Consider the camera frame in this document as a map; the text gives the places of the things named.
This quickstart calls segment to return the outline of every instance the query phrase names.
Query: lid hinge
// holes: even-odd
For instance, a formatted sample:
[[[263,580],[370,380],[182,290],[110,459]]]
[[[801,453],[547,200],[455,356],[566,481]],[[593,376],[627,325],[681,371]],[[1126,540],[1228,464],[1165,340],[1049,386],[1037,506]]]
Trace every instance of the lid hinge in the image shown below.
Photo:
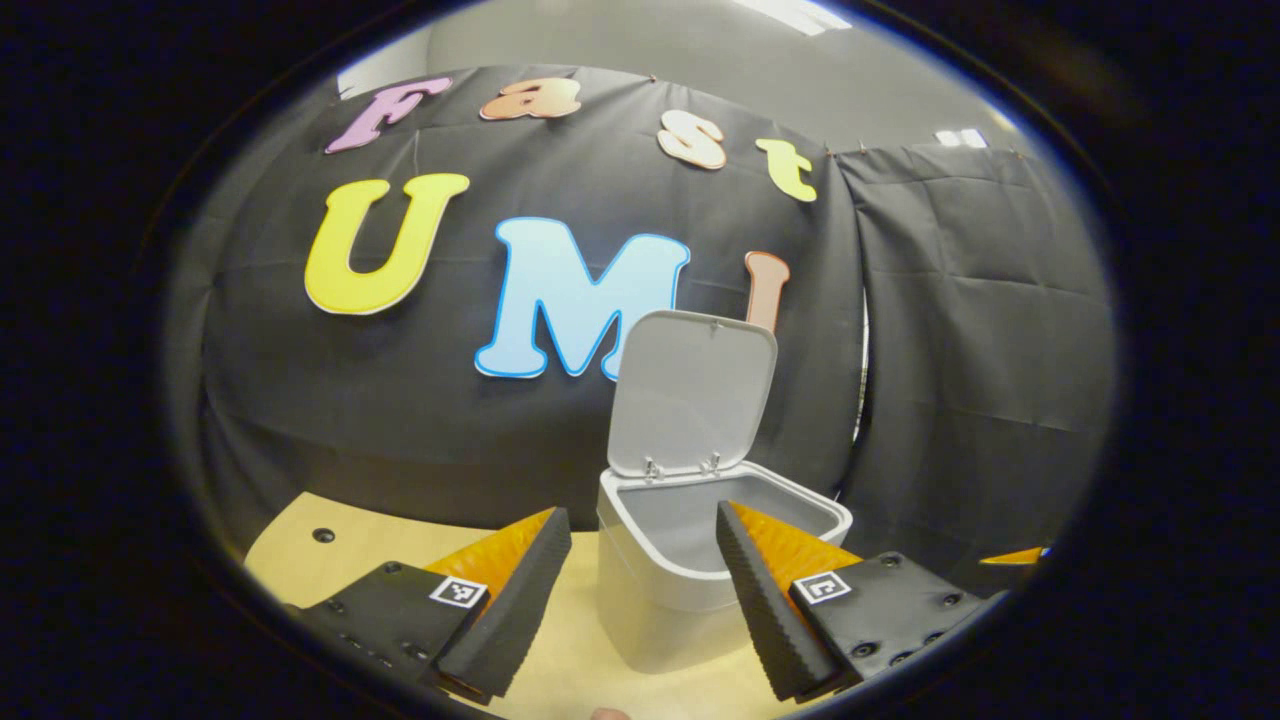
[[[710,460],[703,460],[699,462],[704,475],[718,475],[719,474],[719,452],[712,452]]]
[[[652,483],[654,480],[660,480],[662,477],[663,477],[662,465],[658,465],[657,462],[653,461],[653,457],[649,457],[646,455],[645,459],[644,459],[644,479],[645,479],[645,482]]]

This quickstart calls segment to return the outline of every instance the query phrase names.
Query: light blue letter m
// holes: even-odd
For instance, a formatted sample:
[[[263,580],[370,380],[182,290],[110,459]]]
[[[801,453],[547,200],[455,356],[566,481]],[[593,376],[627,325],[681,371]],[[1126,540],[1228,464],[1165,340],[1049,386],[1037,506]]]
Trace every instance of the light blue letter m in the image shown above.
[[[535,378],[547,369],[547,354],[534,345],[541,310],[561,364],[573,377],[586,370],[617,318],[618,342],[600,368],[618,379],[631,325],[645,313],[676,306],[676,279],[689,263],[684,243],[637,234],[593,281],[564,223],[512,218],[498,224],[498,240],[507,246],[507,278],[493,342],[476,352],[476,369],[500,378]]]

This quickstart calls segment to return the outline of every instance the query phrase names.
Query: yellow letter u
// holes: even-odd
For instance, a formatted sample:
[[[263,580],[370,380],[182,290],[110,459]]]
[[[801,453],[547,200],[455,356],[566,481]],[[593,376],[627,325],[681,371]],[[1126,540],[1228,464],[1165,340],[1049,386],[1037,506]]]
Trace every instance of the yellow letter u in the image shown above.
[[[387,195],[390,184],[383,179],[357,181],[330,192],[325,201],[329,210],[305,272],[311,302],[337,315],[371,315],[403,300],[426,269],[444,206],[470,184],[465,176],[452,173],[419,176],[404,183],[410,201],[396,247],[387,263],[371,273],[351,269],[351,249],[369,208]]]

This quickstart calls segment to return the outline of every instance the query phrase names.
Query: light wooden surface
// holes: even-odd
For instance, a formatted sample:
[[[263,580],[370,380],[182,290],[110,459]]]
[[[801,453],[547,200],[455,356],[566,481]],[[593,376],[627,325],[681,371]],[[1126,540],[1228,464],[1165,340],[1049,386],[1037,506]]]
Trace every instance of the light wooden surface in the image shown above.
[[[337,539],[316,542],[316,528],[329,528]],[[280,602],[310,607],[381,562],[421,568],[490,532],[406,520],[303,493],[262,532],[244,565]],[[646,675],[627,667],[595,611],[596,538],[594,532],[573,533],[529,656],[489,712],[513,720],[588,720],[603,706],[632,720],[763,720],[797,710],[774,700],[750,643],[676,673]]]

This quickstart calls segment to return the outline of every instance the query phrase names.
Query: foam letter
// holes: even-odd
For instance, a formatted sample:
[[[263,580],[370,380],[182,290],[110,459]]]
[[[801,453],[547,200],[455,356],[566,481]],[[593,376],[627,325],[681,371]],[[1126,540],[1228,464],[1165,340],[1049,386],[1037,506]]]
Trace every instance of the foam letter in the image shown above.
[[[727,158],[719,146],[724,133],[716,123],[684,110],[667,110],[662,127],[667,129],[658,131],[658,145],[667,155],[708,170],[724,167]]]
[[[818,191],[800,182],[800,170],[813,172],[813,163],[796,154],[795,145],[785,140],[756,140],[755,146],[768,152],[769,177],[778,190],[796,200],[813,202]]]
[[[509,120],[525,115],[559,118],[582,106],[575,100],[581,88],[576,79],[562,77],[521,81],[502,88],[502,96],[485,102],[480,108],[480,117],[486,120]]]
[[[449,173],[419,176],[404,183],[410,201],[396,246],[387,263],[371,273],[351,269],[351,247],[370,205],[387,195],[390,184],[383,179],[357,181],[330,192],[329,211],[316,232],[305,272],[311,302],[335,315],[371,315],[399,302],[426,269],[444,206],[470,184],[466,177]]]
[[[773,332],[778,324],[782,286],[791,279],[791,268],[777,255],[751,251],[746,254],[746,272],[751,274],[746,322]]]
[[[365,108],[365,111],[356,118],[356,122],[351,123],[347,132],[330,142],[329,147],[325,147],[325,154],[342,152],[343,150],[369,145],[381,135],[378,131],[378,126],[383,120],[387,120],[387,124],[401,122],[413,108],[417,108],[417,102],[422,100],[424,92],[428,95],[439,95],[451,85],[453,85],[453,81],[445,77],[383,90],[378,95],[374,95],[374,101],[369,104],[369,108]]]
[[[676,279],[689,263],[689,247],[669,237],[637,234],[593,281],[564,223],[512,218],[498,225],[507,246],[507,278],[498,301],[493,342],[476,352],[486,375],[534,378],[547,369],[547,354],[534,345],[538,311],[550,331],[564,370],[581,375],[600,341],[618,320],[618,342],[600,368],[618,379],[622,345],[645,313],[676,306]]]

